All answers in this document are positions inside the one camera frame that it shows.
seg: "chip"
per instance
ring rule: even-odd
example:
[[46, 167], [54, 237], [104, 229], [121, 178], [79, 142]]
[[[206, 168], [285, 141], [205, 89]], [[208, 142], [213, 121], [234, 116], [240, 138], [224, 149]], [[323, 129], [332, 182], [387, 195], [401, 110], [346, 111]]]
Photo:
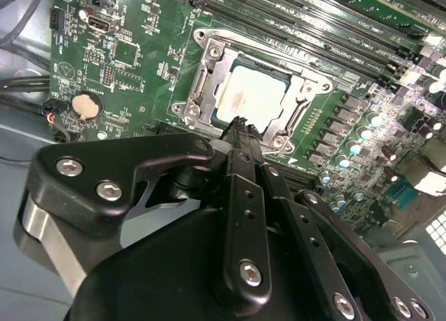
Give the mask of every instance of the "chip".
[[242, 116], [247, 124], [255, 125], [262, 133], [271, 120], [280, 117], [285, 92], [285, 82], [239, 65], [229, 73], [216, 94], [217, 118], [230, 123]]
[[368, 150], [367, 148], [363, 148], [363, 149], [361, 149], [360, 155], [363, 157], [367, 157], [370, 155], [370, 153], [371, 153], [370, 150]]

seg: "capacitor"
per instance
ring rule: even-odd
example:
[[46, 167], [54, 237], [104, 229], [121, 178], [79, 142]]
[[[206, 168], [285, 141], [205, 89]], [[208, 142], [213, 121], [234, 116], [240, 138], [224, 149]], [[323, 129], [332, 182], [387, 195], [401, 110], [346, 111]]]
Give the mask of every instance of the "capacitor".
[[330, 209], [334, 212], [334, 213], [339, 213], [339, 211], [341, 210], [340, 208], [337, 207], [336, 203], [330, 203]]
[[428, 78], [423, 82], [423, 88], [429, 93], [439, 93], [445, 88], [444, 83]]
[[395, 154], [395, 152], [389, 147], [389, 146], [383, 146], [381, 148], [381, 152], [384, 154], [384, 156], [387, 157], [388, 160], [390, 161], [394, 161], [397, 156]]
[[384, 168], [384, 174], [391, 182], [396, 182], [398, 180], [398, 174], [389, 166]]
[[334, 201], [338, 208], [342, 208], [346, 204], [346, 199], [344, 198], [343, 194], [337, 194], [334, 197]]
[[365, 126], [361, 126], [357, 129], [357, 135], [359, 135], [361, 137], [362, 140], [370, 140], [371, 136], [372, 136], [372, 132], [371, 130], [369, 130], [367, 127]]
[[361, 145], [354, 140], [347, 142], [347, 148], [350, 151], [350, 155], [358, 155], [361, 151]]
[[446, 82], [446, 68], [443, 67], [442, 65], [436, 67], [433, 70], [432, 75], [438, 77], [441, 80], [441, 82]]
[[371, 112], [367, 115], [367, 120], [372, 127], [380, 127], [383, 124], [383, 119], [376, 112]]
[[421, 127], [418, 130], [418, 134], [421, 135], [423, 138], [425, 138], [426, 140], [429, 140], [430, 138], [433, 137], [433, 132], [431, 131], [431, 129], [429, 127], [427, 127], [426, 125], [424, 125], [423, 127]]
[[328, 173], [328, 171], [322, 171], [322, 172], [319, 174], [319, 179], [321, 180], [321, 182], [322, 182], [323, 184], [330, 184], [331, 181], [332, 181], [332, 179], [331, 179], [330, 174]]
[[347, 156], [345, 156], [345, 155], [338, 156], [336, 158], [336, 162], [338, 163], [339, 168], [341, 168], [341, 169], [345, 169], [350, 166], [350, 161], [348, 160]]
[[442, 127], [441, 123], [440, 123], [438, 120], [436, 120], [435, 118], [430, 118], [430, 119], [426, 122], [426, 124], [427, 124], [431, 129], [433, 129], [434, 131], [438, 131], [438, 130], [440, 130], [441, 127]]

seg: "black metal arm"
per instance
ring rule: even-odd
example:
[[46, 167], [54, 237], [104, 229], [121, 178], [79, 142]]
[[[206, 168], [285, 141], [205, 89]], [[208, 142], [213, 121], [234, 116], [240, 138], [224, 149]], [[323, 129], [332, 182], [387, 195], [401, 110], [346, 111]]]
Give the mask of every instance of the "black metal arm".
[[[434, 320], [314, 192], [293, 199], [236, 118], [213, 147], [171, 134], [41, 150], [20, 213], [75, 297], [69, 320]], [[149, 203], [200, 208], [122, 250]]]

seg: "dimm slot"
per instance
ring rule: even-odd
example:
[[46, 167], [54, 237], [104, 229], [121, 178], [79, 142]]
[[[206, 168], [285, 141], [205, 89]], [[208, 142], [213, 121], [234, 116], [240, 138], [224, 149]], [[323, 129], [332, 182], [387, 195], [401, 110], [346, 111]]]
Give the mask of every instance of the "dimm slot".
[[287, 42], [291, 44], [296, 44], [298, 46], [298, 49], [304, 50], [305, 52], [308, 52], [310, 54], [316, 55], [319, 58], [329, 60], [329, 62], [336, 63], [337, 65], [341, 65], [343, 67], [347, 67], [345, 71], [353, 71], [358, 73], [359, 75], [366, 76], [369, 79], [377, 80], [379, 78], [379, 73], [376, 71], [371, 71], [367, 67], [364, 67], [358, 63], [351, 62], [345, 58], [338, 57], [336, 54], [330, 53], [328, 51], [325, 51], [318, 47], [313, 47], [311, 45], [308, 45], [308, 42], [302, 41], [300, 42], [297, 38], [290, 37], [289, 34], [286, 34], [280, 30], [267, 27], [265, 23], [260, 22], [256, 24], [256, 19], [253, 18], [246, 18], [243, 16], [238, 16], [234, 13], [233, 9], [228, 8], [227, 10], [223, 8], [221, 4], [212, 4], [211, 0], [206, 0], [207, 3], [204, 3], [202, 6], [214, 13], [218, 13], [221, 16], [224, 16], [226, 18], [229, 18], [231, 20], [236, 20], [238, 22], [242, 22], [244, 25], [248, 27], [253, 27], [258, 31], [261, 31], [263, 33], [266, 33], [267, 35], [270, 35], [272, 37], [275, 37], [278, 40], [282, 40], [282, 42]]
[[319, 16], [329, 22], [336, 22], [342, 26], [347, 26], [351, 29], [359, 30], [365, 33], [368, 38], [373, 40], [379, 38], [381, 43], [386, 44], [389, 48], [397, 48], [400, 45], [409, 49], [414, 49], [418, 46], [418, 42], [407, 39], [401, 32], [392, 28], [391, 26], [380, 23], [374, 19], [370, 19], [365, 15], [357, 13], [342, 4], [333, 0], [288, 0], [293, 4], [306, 6], [309, 13]]
[[[295, 15], [292, 15], [285, 11], [277, 10], [276, 8], [273, 8], [271, 6], [267, 6], [264, 3], [261, 3], [260, 1], [257, 1], [257, 0], [238, 0], [238, 1], [245, 3], [247, 5], [251, 5], [255, 8], [258, 8], [259, 10], [262, 10], [266, 13], [270, 13], [275, 16], [278, 16], [280, 19], [288, 22], [291, 25], [297, 24], [299, 27], [301, 27], [306, 32], [309, 32], [310, 34], [314, 34], [315, 36], [319, 37], [321, 40], [326, 41], [327, 43], [339, 44], [342, 47], [351, 49], [355, 53], [364, 55], [368, 59], [375, 61], [376, 63], [380, 63], [381, 65], [386, 65], [390, 55], [393, 54], [392, 49], [387, 49], [384, 46], [377, 47], [374, 45], [374, 42], [372, 42], [370, 40], [365, 40], [363, 36], [356, 35], [355, 33], [351, 32], [351, 31], [345, 32], [345, 29], [340, 29], [339, 27], [336, 27], [335, 25], [326, 24], [326, 26], [330, 26], [330, 28], [332, 29], [332, 32], [329, 32], [327, 30], [317, 28], [316, 26], [313, 26], [311, 23], [309, 23], [303, 19], [300, 19], [300, 18], [296, 17]], [[295, 8], [293, 5], [291, 5], [285, 1], [272, 0], [272, 2], [276, 2], [278, 4], [286, 6], [287, 8], [292, 8], [292, 9]], [[339, 38], [340, 36], [348, 37], [348, 38], [350, 38], [350, 40], [341, 39], [341, 38]], [[370, 48], [372, 48], [373, 50], [364, 48], [363, 46], [359, 45], [358, 42], [359, 42], [359, 44], [362, 42], [363, 44], [370, 46]]]

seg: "black capacitor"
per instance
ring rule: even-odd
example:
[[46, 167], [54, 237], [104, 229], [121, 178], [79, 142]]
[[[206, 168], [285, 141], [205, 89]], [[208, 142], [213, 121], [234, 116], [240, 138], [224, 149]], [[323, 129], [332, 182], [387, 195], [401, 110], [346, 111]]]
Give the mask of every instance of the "black capacitor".
[[438, 120], [432, 117], [428, 121], [426, 121], [426, 124], [434, 131], [440, 130], [443, 126]]
[[383, 146], [381, 148], [381, 152], [384, 154], [384, 156], [387, 157], [388, 160], [390, 161], [394, 161], [397, 156], [395, 154], [395, 152], [389, 147], [389, 146]]
[[398, 180], [398, 174], [389, 166], [386, 166], [384, 168], [384, 174], [390, 182], [396, 182]]
[[431, 131], [431, 129], [424, 125], [422, 126], [419, 130], [418, 130], [418, 134], [421, 135], [423, 138], [425, 138], [426, 140], [429, 140], [431, 137], [433, 137], [433, 132]]

